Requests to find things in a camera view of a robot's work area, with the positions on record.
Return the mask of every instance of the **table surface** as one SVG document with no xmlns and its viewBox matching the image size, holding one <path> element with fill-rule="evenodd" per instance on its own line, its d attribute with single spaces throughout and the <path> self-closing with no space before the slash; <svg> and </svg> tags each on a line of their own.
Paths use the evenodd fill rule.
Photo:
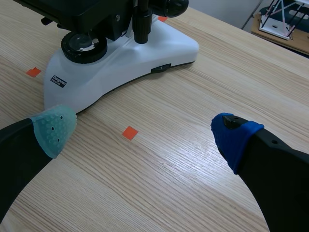
<svg viewBox="0 0 309 232">
<path fill-rule="evenodd" d="M 42 79 L 65 31 L 0 0 L 0 128 L 43 110 Z M 197 61 L 149 75 L 78 116 L 57 159 L 18 196 L 1 232 L 266 232 L 218 153 L 211 119 L 230 112 L 309 151 L 308 60 L 193 9 L 168 24 Z M 37 67 L 36 78 L 26 71 Z M 129 141 L 126 127 L 139 131 Z"/>
</svg>

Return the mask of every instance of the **silicone fingertip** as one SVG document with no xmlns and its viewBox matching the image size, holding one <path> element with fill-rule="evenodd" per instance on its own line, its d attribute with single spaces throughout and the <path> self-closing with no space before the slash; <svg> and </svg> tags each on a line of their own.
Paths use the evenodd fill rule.
<svg viewBox="0 0 309 232">
<path fill-rule="evenodd" d="M 63 150 L 77 124 L 75 112 L 63 105 L 35 115 L 31 120 L 39 145 L 53 159 Z"/>
</svg>

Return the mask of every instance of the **wooden tabletop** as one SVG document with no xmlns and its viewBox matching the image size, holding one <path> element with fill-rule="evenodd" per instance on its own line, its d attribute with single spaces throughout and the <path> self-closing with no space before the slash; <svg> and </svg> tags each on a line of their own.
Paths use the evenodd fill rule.
<svg viewBox="0 0 309 232">
<path fill-rule="evenodd" d="M 42 79 L 67 33 L 0 0 L 0 128 L 43 110 Z M 234 113 L 309 151 L 308 60 L 193 9 L 168 24 L 197 61 L 149 75 L 78 116 L 57 159 L 22 191 L 1 232 L 266 232 L 218 153 L 211 119 Z M 37 67 L 35 78 L 26 71 Z M 129 141 L 126 127 L 139 133 Z"/>
</svg>

